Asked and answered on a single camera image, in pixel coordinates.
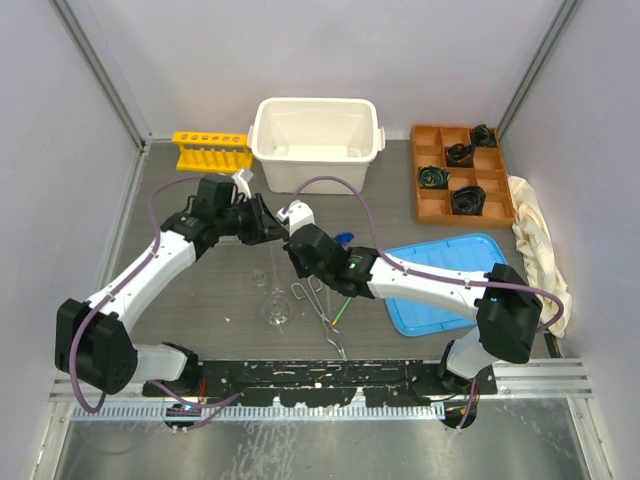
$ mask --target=white container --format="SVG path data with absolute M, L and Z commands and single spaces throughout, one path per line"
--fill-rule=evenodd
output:
M 376 107 L 344 98 L 269 98 L 249 130 L 249 147 L 262 163 L 269 188 L 291 193 L 306 180 L 333 175 L 362 190 L 369 164 L 384 149 Z M 320 181 L 304 193 L 351 193 Z

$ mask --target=gray wall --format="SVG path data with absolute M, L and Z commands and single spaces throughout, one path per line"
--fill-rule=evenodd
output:
M 586 1 L 505 139 L 538 192 L 584 358 L 627 478 L 640 471 L 640 3 Z
M 2 2 L 0 64 L 0 477 L 21 479 L 57 307 L 95 289 L 136 152 L 48 2 Z
M 408 138 L 417 122 L 497 124 L 561 2 L 71 3 L 156 137 L 246 132 L 265 98 L 337 96 Z

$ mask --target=blue object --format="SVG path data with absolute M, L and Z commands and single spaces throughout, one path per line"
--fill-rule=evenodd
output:
M 355 238 L 355 235 L 351 232 L 339 233 L 338 235 L 333 237 L 333 239 L 343 247 L 346 247 L 347 245 L 349 245 L 349 243 L 351 243 L 351 240 L 353 240 L 354 238 Z
M 454 237 L 437 242 L 394 248 L 387 253 L 432 267 L 462 271 L 491 271 L 495 263 L 507 263 L 500 247 L 482 233 Z M 474 325 L 457 313 L 429 307 L 409 300 L 385 301 L 393 326 L 408 337 L 441 333 Z

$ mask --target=orange wooden organizer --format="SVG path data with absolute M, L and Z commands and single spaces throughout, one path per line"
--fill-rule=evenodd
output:
M 473 168 L 448 167 L 445 149 L 456 143 L 469 145 L 473 127 L 414 125 L 411 129 L 413 184 L 418 223 L 466 227 L 511 228 L 515 220 L 507 173 L 504 168 L 498 134 L 496 148 L 476 148 Z M 420 188 L 420 167 L 436 166 L 451 173 L 448 190 Z M 467 185 L 479 185 L 487 194 L 482 215 L 454 215 L 451 194 Z

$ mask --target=scissors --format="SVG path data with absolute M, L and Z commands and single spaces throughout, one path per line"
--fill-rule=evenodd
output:
M 316 287 L 314 287 L 313 285 L 313 280 L 317 282 Z M 311 275 L 307 279 L 307 284 L 309 285 L 309 291 L 311 292 L 311 294 L 309 294 L 307 289 L 304 288 L 304 285 L 302 285 L 301 283 L 294 283 L 291 285 L 291 292 L 293 293 L 293 296 L 298 300 L 302 300 L 304 298 L 309 300 L 309 303 L 311 303 L 311 306 L 320 317 L 320 320 L 322 320 L 322 326 L 327 332 L 327 342 L 333 345 L 340 354 L 340 357 L 346 361 L 347 355 L 344 351 L 344 346 L 342 345 L 342 335 L 336 328 L 333 327 L 333 325 L 331 325 L 331 321 L 325 315 L 322 304 L 318 299 L 318 292 L 322 290 L 322 282 Z

